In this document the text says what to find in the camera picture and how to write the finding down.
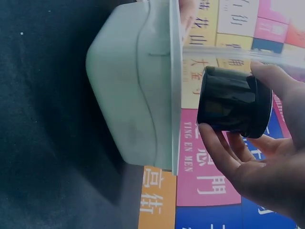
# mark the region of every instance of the black cylindrical object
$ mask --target black cylindrical object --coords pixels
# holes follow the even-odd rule
[[[267,128],[271,110],[272,91],[254,76],[211,66],[204,68],[198,124],[259,138]]]

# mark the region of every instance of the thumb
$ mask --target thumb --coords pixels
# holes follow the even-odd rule
[[[281,100],[287,91],[297,83],[295,79],[276,65],[251,62],[250,67],[253,76],[273,90]]]

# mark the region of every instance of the black cloth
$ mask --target black cloth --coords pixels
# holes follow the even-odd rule
[[[0,229],[137,228],[143,168],[122,161],[85,71],[122,3],[0,1]]]

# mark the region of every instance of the finger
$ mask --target finger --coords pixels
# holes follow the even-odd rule
[[[256,148],[258,148],[266,157],[274,154],[291,155],[295,153],[294,144],[291,138],[274,139],[267,135],[262,135],[258,139],[248,139]]]
[[[195,9],[192,5],[182,6],[180,10],[180,19],[181,19],[181,26],[182,26],[182,37],[188,35],[191,27],[195,21]]]
[[[255,157],[251,154],[239,133],[229,132],[227,133],[227,136],[231,149],[242,162],[255,160]]]
[[[265,156],[273,156],[276,152],[279,141],[267,135],[262,135],[260,138],[248,138],[254,147],[258,148]]]
[[[295,79],[276,65],[251,62],[251,71],[255,78],[273,90],[281,100],[284,94],[297,83]]]
[[[241,163],[240,159],[235,155],[231,147],[229,146],[227,140],[225,139],[223,133],[221,131],[216,131],[216,135],[218,136],[218,139],[221,143],[221,145],[224,147],[224,149],[238,162]]]
[[[224,149],[211,126],[200,124],[199,131],[205,148],[218,170],[229,180],[232,179],[240,163]]]

